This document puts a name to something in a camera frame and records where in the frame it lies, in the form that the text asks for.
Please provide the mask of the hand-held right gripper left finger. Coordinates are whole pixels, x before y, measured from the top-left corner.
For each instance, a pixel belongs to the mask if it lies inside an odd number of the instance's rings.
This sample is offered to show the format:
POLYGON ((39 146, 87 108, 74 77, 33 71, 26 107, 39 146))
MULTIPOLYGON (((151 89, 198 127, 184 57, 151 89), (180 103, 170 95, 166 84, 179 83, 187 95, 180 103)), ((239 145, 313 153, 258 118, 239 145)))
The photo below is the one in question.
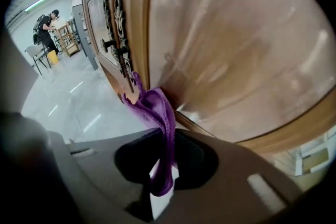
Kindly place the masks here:
POLYGON ((155 223, 149 173, 158 158, 160 130, 71 144, 56 132, 48 136, 79 223, 155 223))

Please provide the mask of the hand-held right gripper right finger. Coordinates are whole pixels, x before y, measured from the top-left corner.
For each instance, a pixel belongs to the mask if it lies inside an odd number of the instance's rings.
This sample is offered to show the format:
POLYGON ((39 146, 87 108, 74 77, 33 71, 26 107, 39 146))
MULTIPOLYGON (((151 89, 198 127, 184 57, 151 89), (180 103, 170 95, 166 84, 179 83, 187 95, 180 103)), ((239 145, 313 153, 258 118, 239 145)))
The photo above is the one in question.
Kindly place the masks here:
POLYGON ((285 205, 302 194, 286 174, 253 151, 192 131, 178 132, 211 147, 219 165, 200 188, 174 192, 162 213, 163 223, 260 223, 270 218, 272 213, 248 182, 253 174, 262 176, 285 205))

